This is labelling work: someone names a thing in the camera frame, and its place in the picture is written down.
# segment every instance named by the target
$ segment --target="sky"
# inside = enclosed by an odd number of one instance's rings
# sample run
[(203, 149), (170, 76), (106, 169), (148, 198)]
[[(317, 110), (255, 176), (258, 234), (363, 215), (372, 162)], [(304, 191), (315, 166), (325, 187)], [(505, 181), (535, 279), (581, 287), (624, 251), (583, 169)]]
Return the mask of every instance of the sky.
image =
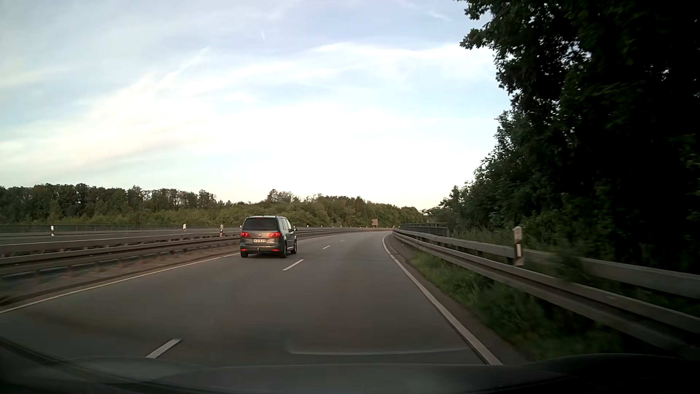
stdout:
[(452, 0), (0, 0), (0, 185), (437, 205), (510, 106)]

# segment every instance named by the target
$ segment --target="roadside vegetation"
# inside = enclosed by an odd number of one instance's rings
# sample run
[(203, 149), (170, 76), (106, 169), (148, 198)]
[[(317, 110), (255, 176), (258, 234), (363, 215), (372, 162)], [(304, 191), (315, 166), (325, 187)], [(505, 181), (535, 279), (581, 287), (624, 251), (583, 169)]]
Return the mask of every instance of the roadside vegetation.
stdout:
[[(500, 245), (521, 226), (525, 247), (558, 254), (551, 274), (700, 316), (696, 299), (589, 277), (575, 258), (700, 273), (700, 139), (681, 116), (700, 104), (698, 4), (459, 1), (488, 22), (461, 45), (495, 51), (511, 107), (473, 180), (423, 213)], [(436, 257), (413, 264), (537, 359), (658, 351)]]
[(379, 226), (420, 222), (414, 207), (365, 201), (360, 196), (301, 198), (289, 191), (271, 190), (257, 203), (217, 200), (205, 190), (128, 190), (86, 184), (0, 186), (0, 224), (189, 224), (238, 227), (249, 215), (283, 215), (298, 227)]
[(532, 360), (588, 353), (668, 355), (620, 331), (431, 254), (411, 264)]

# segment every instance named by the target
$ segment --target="car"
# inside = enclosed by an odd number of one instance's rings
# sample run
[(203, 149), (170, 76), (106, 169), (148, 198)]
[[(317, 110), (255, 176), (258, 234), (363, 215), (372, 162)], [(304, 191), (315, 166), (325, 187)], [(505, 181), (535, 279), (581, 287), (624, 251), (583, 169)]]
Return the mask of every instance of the car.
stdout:
[(270, 253), (284, 259), (287, 252), (296, 254), (296, 231), (284, 216), (248, 216), (241, 226), (241, 257), (248, 257), (251, 253)]

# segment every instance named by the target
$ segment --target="asphalt road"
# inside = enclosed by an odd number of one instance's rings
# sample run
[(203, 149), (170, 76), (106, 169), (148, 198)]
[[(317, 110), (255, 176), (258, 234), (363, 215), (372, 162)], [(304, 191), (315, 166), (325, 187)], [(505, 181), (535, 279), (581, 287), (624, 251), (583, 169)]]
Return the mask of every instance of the asphalt road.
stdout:
[(388, 234), (300, 240), (286, 259), (236, 254), (0, 312), (0, 336), (59, 358), (153, 356), (179, 339), (158, 358), (212, 367), (482, 364), (387, 255)]

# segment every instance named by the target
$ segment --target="car rear window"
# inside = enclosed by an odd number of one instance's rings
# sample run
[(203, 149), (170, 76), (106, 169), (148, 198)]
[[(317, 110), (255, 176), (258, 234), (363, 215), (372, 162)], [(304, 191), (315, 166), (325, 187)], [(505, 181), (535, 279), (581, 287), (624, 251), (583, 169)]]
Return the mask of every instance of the car rear window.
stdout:
[(249, 217), (243, 222), (243, 230), (278, 230), (273, 217)]

